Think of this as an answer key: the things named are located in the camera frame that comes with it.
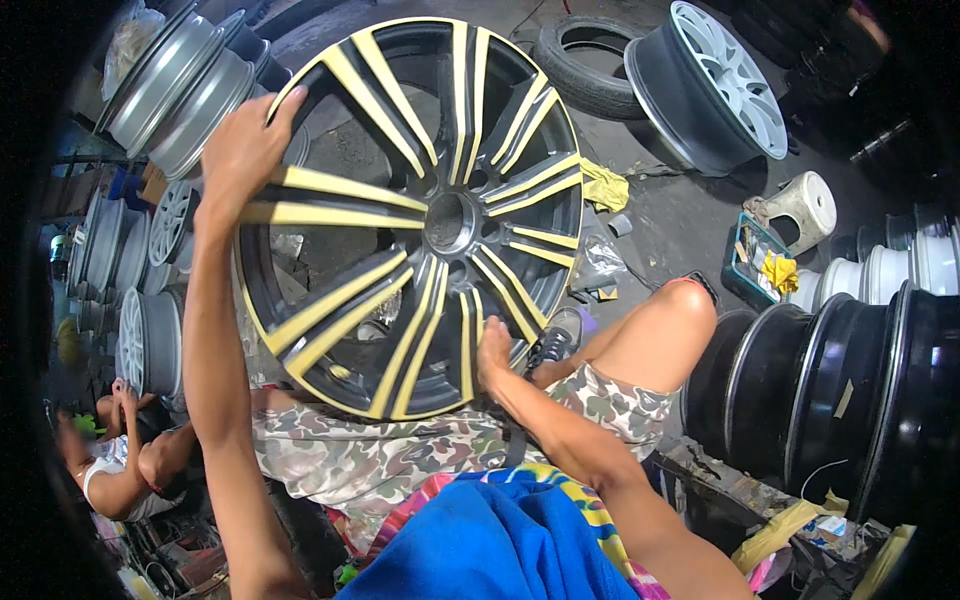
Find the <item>black and yellow wheel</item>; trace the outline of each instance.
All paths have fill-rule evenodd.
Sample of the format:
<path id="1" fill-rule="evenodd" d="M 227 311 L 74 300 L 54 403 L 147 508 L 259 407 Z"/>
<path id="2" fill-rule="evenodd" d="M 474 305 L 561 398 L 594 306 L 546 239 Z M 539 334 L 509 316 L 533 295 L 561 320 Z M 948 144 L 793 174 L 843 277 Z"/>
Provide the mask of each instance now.
<path id="1" fill-rule="evenodd" d="M 506 39 L 440 18 L 381 23 L 330 46 L 271 115 L 298 84 L 309 93 L 294 127 L 335 97 L 386 155 L 389 182 L 275 173 L 236 242 L 255 326 L 294 379 L 343 410 L 409 420 L 460 406 L 477 394 L 484 318 L 508 324 L 516 363 L 565 291 L 583 180 L 557 91 Z M 439 101 L 435 136 L 402 85 Z M 377 246 L 289 301 L 270 249 L 271 228 L 288 226 L 376 228 Z M 379 337 L 360 339 L 358 326 L 391 303 Z"/>

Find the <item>plastic stool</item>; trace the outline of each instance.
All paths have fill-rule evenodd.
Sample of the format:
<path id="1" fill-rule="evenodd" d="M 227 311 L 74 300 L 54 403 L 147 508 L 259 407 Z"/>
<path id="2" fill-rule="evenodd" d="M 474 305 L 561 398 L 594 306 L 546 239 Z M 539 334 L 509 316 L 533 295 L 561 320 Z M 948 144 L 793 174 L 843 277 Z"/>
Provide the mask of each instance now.
<path id="1" fill-rule="evenodd" d="M 763 205 L 768 219 L 790 217 L 797 224 L 800 237 L 787 247 L 794 256 L 826 239 L 837 224 L 833 194 L 824 178 L 813 171 L 800 173 Z"/>

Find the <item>blue towel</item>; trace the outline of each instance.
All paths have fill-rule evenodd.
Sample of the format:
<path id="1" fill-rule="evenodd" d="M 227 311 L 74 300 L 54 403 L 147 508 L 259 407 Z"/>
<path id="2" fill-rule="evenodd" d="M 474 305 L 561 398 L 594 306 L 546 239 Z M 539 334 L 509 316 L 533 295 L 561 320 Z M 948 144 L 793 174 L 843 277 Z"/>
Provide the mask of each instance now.
<path id="1" fill-rule="evenodd" d="M 455 481 L 337 598 L 632 598 L 559 487 Z"/>

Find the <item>shorts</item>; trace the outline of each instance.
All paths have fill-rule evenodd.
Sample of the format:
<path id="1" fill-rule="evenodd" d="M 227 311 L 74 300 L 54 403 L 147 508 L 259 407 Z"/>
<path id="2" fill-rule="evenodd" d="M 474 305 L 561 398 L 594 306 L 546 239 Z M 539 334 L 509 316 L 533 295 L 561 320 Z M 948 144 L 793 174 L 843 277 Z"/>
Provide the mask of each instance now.
<path id="1" fill-rule="evenodd" d="M 679 392 L 657 394 L 618 382 L 582 363 L 546 393 L 611 430 L 642 461 L 663 435 Z M 340 532 L 366 553 L 383 519 L 431 475 L 499 468 L 507 453 L 505 425 L 481 403 L 427 420 L 376 422 L 325 403 L 252 414 L 261 472 L 346 519 Z M 548 463 L 527 445 L 525 462 Z"/>

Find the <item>floor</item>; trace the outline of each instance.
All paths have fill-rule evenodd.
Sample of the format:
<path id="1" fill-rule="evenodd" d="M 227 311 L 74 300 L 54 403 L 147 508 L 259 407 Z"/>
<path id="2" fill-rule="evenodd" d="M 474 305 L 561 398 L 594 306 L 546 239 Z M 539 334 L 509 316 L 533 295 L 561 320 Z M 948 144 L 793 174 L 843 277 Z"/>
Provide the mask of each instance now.
<path id="1" fill-rule="evenodd" d="M 508 36 L 519 29 L 520 38 L 532 38 L 543 24 L 565 16 L 564 3 L 546 0 L 526 22 L 523 19 L 537 7 L 539 0 L 348 0 L 321 16 L 313 18 L 273 44 L 277 59 L 297 70 L 323 48 L 350 33 L 373 23 L 390 19 L 436 15 L 466 20 Z M 569 0 L 574 13 L 606 16 L 652 31 L 667 16 L 669 0 Z M 709 7 L 721 22 L 729 19 Z M 777 95 L 783 92 L 783 70 L 759 53 L 755 58 Z M 662 153 L 647 140 L 649 125 L 598 119 L 572 109 L 571 116 L 581 134 L 582 153 L 595 162 L 624 175 L 630 183 L 630 200 L 625 213 L 634 225 L 628 236 L 616 241 L 624 260 L 647 278 L 664 282 L 692 270 L 702 271 L 718 292 L 718 311 L 723 313 L 744 306 L 743 302 L 720 284 L 719 272 L 724 258 L 729 228 L 736 220 L 741 203 L 751 196 L 769 197 L 803 171 L 818 172 L 827 181 L 837 205 L 835 234 L 853 234 L 861 224 L 881 227 L 884 214 L 899 214 L 902 204 L 895 203 L 874 188 L 843 157 L 824 156 L 802 146 L 799 156 L 787 155 L 781 161 L 755 159 L 722 179 L 696 173 L 671 174 L 665 170 Z M 349 114 L 331 108 L 308 119 L 313 148 L 308 166 L 339 171 L 375 170 L 378 158 L 372 157 L 368 141 L 351 126 Z M 606 221 L 610 215 L 601 215 Z M 304 252 L 316 252 L 309 241 Z M 816 250 L 800 257 L 807 268 L 817 271 L 826 265 Z M 620 300 L 592 304 L 590 315 L 599 327 L 611 323 L 629 308 L 649 296 L 649 291 L 633 277 L 620 281 Z"/>

